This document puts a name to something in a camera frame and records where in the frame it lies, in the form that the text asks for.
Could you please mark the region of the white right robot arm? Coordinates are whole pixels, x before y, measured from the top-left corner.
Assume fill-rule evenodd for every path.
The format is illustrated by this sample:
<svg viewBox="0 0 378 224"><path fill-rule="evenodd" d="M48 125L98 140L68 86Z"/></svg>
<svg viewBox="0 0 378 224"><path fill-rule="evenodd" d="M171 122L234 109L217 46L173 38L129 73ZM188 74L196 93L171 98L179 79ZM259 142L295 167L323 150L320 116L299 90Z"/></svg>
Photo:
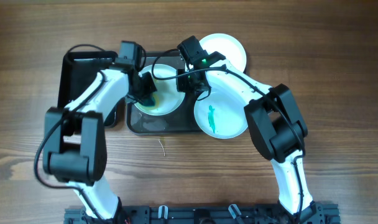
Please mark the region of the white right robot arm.
<svg viewBox="0 0 378 224"><path fill-rule="evenodd" d="M240 102L254 147L272 164L279 203L301 223L313 201L303 168L308 128L291 90L284 84L272 87L254 80L221 52L207 52L195 36L177 49L186 65L177 75L179 84L220 90Z"/></svg>

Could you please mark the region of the green yellow sponge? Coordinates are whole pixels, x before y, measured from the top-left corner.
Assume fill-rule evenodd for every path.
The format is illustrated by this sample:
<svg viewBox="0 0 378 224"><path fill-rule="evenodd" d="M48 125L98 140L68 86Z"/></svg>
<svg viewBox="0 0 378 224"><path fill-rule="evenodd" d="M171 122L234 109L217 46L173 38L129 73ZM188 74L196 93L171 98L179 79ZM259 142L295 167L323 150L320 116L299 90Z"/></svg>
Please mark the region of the green yellow sponge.
<svg viewBox="0 0 378 224"><path fill-rule="evenodd" d="M140 103L140 105L147 110L155 110L159 107L159 104L159 96L156 93L152 93L149 96L145 97Z"/></svg>

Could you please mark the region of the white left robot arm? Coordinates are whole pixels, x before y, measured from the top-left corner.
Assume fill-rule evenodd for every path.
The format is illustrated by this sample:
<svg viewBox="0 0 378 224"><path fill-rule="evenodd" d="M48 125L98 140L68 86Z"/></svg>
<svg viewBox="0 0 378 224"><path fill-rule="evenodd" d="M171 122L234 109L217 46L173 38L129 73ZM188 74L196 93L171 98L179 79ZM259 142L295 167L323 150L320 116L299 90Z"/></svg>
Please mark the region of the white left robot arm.
<svg viewBox="0 0 378 224"><path fill-rule="evenodd" d="M34 174L44 186L38 165L54 176L57 190L72 189L84 207L78 214L66 217L86 223L130 223L121 199L111 190L104 176L107 148L104 121L123 98L153 106L151 94L156 87L144 69L145 49L123 41L120 54L110 64L99 67L93 82L75 100L63 108L51 107L45 114L45 136L34 159Z"/></svg>

